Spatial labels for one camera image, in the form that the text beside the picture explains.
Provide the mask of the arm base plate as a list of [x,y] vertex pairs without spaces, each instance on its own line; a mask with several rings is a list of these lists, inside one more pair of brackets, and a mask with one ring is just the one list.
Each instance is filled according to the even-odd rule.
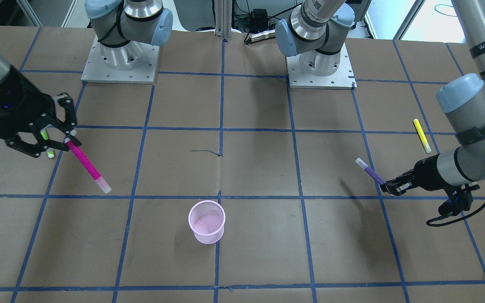
[[160,46],[131,41],[108,48],[94,37],[81,80],[97,84],[153,85],[157,75]]
[[352,90],[356,79],[346,44],[331,56],[316,50],[285,58],[289,86],[294,89]]

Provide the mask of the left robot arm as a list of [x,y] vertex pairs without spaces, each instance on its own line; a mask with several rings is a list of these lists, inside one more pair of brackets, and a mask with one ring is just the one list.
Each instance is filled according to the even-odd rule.
[[[479,71],[451,81],[436,94],[459,146],[418,161],[393,180],[379,181],[383,192],[395,196],[416,187],[459,192],[485,180],[485,0],[452,4]],[[353,23],[354,12],[343,0],[306,0],[277,22],[276,40],[285,57],[299,55],[309,73],[328,76]]]

